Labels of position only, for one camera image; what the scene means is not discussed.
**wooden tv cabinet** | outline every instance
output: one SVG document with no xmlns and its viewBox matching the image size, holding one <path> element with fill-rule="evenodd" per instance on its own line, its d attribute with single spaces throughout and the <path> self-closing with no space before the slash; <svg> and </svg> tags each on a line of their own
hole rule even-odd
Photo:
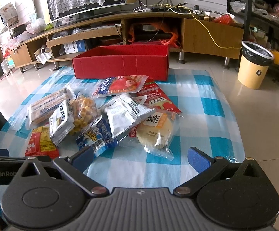
<svg viewBox="0 0 279 231">
<path fill-rule="evenodd" d="M 34 38 L 31 38 L 16 48 L 10 51 L 11 57 L 14 60 L 16 68 L 19 68 L 22 72 L 23 67 L 27 65 L 34 64 L 36 70 L 39 69 L 39 61 L 36 60 L 34 52 L 38 50 L 42 45 L 46 45 L 50 48 L 52 52 L 52 58 L 48 62 L 54 62 L 55 69 L 59 69 L 60 61 L 69 61 L 78 53 L 65 54 L 60 56 L 59 50 L 61 41 L 64 43 L 70 42 L 70 36 L 62 37 L 59 41 L 52 40 L 55 33 L 71 30 L 74 28 L 87 27 L 95 23 L 121 23 L 121 28 L 119 29 L 108 29 L 108 30 L 93 30 L 88 32 L 82 32 L 78 35 L 78 40 L 80 39 L 90 39 L 97 37 L 106 37 L 114 35 L 122 35 L 123 43 L 129 44 L 128 42 L 128 32 L 131 23 L 148 21 L 153 18 L 160 20 L 164 16 L 164 20 L 171 20 L 177 26 L 180 34 L 180 48 L 171 48 L 171 51 L 179 52 L 179 63 L 185 63 L 184 53 L 193 52 L 201 54 L 209 54 L 222 56 L 226 58 L 239 59 L 240 49 L 221 49 L 217 47 L 209 36 L 208 31 L 196 20 L 193 19 L 192 15 L 179 15 L 173 12 L 126 12 L 117 13 L 108 16 L 103 16 L 94 19 L 88 19 L 86 21 L 77 22 L 74 24 L 62 25 L 51 30 L 47 30 Z M 237 26 L 228 26 L 223 24 L 217 24 L 210 21 L 202 21 L 206 28 L 210 31 L 214 40 L 220 46 L 224 47 L 236 47 L 240 48 L 243 38 L 243 29 Z"/>
</svg>

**yellow trash can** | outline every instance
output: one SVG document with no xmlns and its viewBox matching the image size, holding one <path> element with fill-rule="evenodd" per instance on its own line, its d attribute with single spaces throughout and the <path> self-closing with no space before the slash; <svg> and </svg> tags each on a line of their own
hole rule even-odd
<svg viewBox="0 0 279 231">
<path fill-rule="evenodd" d="M 270 51 L 253 42 L 243 41 L 239 82 L 248 88 L 258 89 L 273 61 L 274 55 Z"/>
</svg>

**cookie package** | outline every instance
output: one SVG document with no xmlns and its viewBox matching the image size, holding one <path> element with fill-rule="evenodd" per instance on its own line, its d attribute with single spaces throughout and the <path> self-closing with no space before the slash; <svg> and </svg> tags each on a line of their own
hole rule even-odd
<svg viewBox="0 0 279 231">
<path fill-rule="evenodd" d="M 155 83 L 154 79 L 146 80 L 137 96 L 147 96 L 144 105 L 180 114 L 181 110 L 168 98 L 168 96 Z"/>
<path fill-rule="evenodd" d="M 97 83 L 93 97 L 139 92 L 148 77 L 147 75 L 127 75 L 102 79 Z"/>
<path fill-rule="evenodd" d="M 50 139 L 58 144 L 75 128 L 72 107 L 64 100 L 49 118 Z"/>
<path fill-rule="evenodd" d="M 119 146 L 144 147 L 145 151 L 156 156 L 173 160 L 174 156 L 169 148 L 178 130 L 177 114 L 156 109 L 140 124 L 118 137 Z"/>
</svg>

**snack bag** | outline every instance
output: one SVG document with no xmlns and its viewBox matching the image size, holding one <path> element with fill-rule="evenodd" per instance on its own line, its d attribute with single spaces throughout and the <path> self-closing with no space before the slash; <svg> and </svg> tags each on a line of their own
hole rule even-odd
<svg viewBox="0 0 279 231">
<path fill-rule="evenodd" d="M 113 138 L 139 124 L 155 111 L 134 101 L 126 93 L 113 97 L 100 109 L 107 114 Z"/>
<path fill-rule="evenodd" d="M 167 97 L 167 95 L 160 89 L 153 79 L 148 79 L 142 89 L 136 94 L 137 96 L 146 95 L 144 105 L 152 106 L 162 110 L 181 113 L 181 110 Z"/>
<path fill-rule="evenodd" d="M 59 151 L 49 137 L 49 125 L 33 129 L 25 156 L 59 156 Z"/>
<path fill-rule="evenodd" d="M 88 132 L 80 135 L 76 139 L 79 150 L 90 146 L 94 149 L 94 156 L 98 157 L 105 150 L 116 147 L 117 139 L 112 138 L 111 128 L 108 119 L 103 116 L 98 124 L 92 126 Z"/>
<path fill-rule="evenodd" d="M 83 134 L 91 125 L 95 125 L 100 121 L 100 111 L 92 98 L 79 95 L 70 104 L 73 109 L 75 125 L 75 128 L 70 131 L 71 134 Z"/>
<path fill-rule="evenodd" d="M 50 139 L 58 145 L 75 128 L 72 107 L 64 100 L 49 118 Z"/>
<path fill-rule="evenodd" d="M 148 77 L 147 75 L 127 75 L 106 78 L 97 84 L 98 88 L 93 93 L 93 97 L 139 92 Z"/>
<path fill-rule="evenodd" d="M 169 145 L 177 130 L 176 113 L 156 109 L 154 114 L 131 128 L 127 134 L 119 136 L 119 145 L 144 147 L 145 151 L 152 155 L 173 160 Z"/>
<path fill-rule="evenodd" d="M 36 128 L 53 114 L 63 100 L 74 98 L 74 93 L 67 86 L 48 96 L 43 97 L 39 101 L 33 102 L 28 107 L 28 117 L 26 119 L 26 128 Z"/>
</svg>

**barcode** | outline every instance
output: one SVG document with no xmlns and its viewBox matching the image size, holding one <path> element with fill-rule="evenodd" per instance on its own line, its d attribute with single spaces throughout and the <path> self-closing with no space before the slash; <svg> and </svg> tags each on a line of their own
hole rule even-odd
<svg viewBox="0 0 279 231">
<path fill-rule="evenodd" d="M 96 140 L 94 143 L 92 143 L 90 146 L 94 149 L 94 152 L 95 152 L 95 151 L 99 150 L 100 148 L 102 148 L 103 146 L 105 146 L 105 143 L 104 143 L 103 139 L 100 138 L 100 139 Z"/>
<path fill-rule="evenodd" d="M 59 96 L 63 95 L 63 94 L 66 94 L 67 93 L 67 90 L 66 89 L 63 89 L 63 90 L 60 90 L 59 91 Z"/>
<path fill-rule="evenodd" d="M 47 108 L 43 108 L 40 110 L 40 116 L 45 116 L 47 115 Z"/>
<path fill-rule="evenodd" d="M 128 104 L 131 108 L 135 108 L 139 105 L 139 103 L 134 100 L 130 101 Z"/>
</svg>

